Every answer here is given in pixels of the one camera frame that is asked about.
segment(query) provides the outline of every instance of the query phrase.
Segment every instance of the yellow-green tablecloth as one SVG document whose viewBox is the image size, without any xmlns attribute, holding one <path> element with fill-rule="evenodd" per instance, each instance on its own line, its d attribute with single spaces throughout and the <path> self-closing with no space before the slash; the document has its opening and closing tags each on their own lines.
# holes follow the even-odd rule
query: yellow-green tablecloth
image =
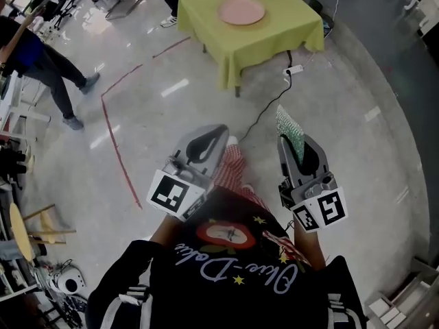
<svg viewBox="0 0 439 329">
<path fill-rule="evenodd" d="M 310 51 L 323 50 L 323 23 L 302 0 L 257 0 L 265 16 L 253 25 L 236 26 L 218 17 L 224 0 L 180 0 L 178 29 L 198 38 L 218 62 L 220 88 L 240 84 L 240 71 L 292 50 L 305 42 Z"/>
</svg>

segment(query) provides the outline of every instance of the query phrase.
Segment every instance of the star graphic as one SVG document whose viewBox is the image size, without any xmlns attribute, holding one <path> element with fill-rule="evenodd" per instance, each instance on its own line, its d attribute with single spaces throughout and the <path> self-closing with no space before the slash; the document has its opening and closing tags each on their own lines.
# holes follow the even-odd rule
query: star graphic
<svg viewBox="0 0 439 329">
<path fill-rule="evenodd" d="M 265 219 L 262 219 L 260 217 L 255 217 L 253 216 L 253 219 L 255 222 L 258 222 L 259 224 L 267 224 L 267 222 L 265 221 Z"/>
<path fill-rule="evenodd" d="M 241 278 L 240 276 L 237 276 L 236 278 L 233 277 L 233 279 L 235 279 L 235 281 L 233 282 L 233 284 L 236 283 L 236 282 L 238 283 L 238 285 L 245 284 L 245 283 L 243 282 L 244 278 Z"/>
<path fill-rule="evenodd" d="M 287 263 L 287 257 L 286 257 L 286 255 L 285 254 L 281 254 L 281 257 L 279 258 L 279 260 L 281 260 L 281 263 Z"/>
</svg>

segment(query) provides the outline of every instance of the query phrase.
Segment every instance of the power strip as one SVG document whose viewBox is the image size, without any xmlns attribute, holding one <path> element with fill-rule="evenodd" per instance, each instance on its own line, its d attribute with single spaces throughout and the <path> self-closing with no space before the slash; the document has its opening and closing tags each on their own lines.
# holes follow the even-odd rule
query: power strip
<svg viewBox="0 0 439 329">
<path fill-rule="evenodd" d="M 289 67 L 288 69 L 284 69 L 283 70 L 283 75 L 288 75 L 287 71 L 290 72 L 291 75 L 302 72 L 303 71 L 303 67 L 301 64 L 297 64 L 296 66 L 293 67 Z"/>
</svg>

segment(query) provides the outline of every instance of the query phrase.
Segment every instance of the dark gray floor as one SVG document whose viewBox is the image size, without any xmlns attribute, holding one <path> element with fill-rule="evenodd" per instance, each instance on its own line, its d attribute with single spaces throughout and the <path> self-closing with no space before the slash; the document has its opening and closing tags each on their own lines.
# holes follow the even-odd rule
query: dark gray floor
<svg viewBox="0 0 439 329">
<path fill-rule="evenodd" d="M 336 0 L 319 0 L 333 11 Z M 340 0 L 335 20 L 345 23 L 367 48 L 412 129 L 423 164 L 430 211 L 429 262 L 439 263 L 439 67 L 417 35 L 417 12 L 409 0 Z"/>
</svg>

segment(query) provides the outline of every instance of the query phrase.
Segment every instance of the pink plate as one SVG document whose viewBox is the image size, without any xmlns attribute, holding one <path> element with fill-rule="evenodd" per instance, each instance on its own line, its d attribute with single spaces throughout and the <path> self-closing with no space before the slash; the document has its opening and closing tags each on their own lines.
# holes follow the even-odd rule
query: pink plate
<svg viewBox="0 0 439 329">
<path fill-rule="evenodd" d="M 232 25 L 251 25 L 264 14 L 265 8 L 256 0 L 225 0 L 218 9 L 218 16 Z"/>
</svg>

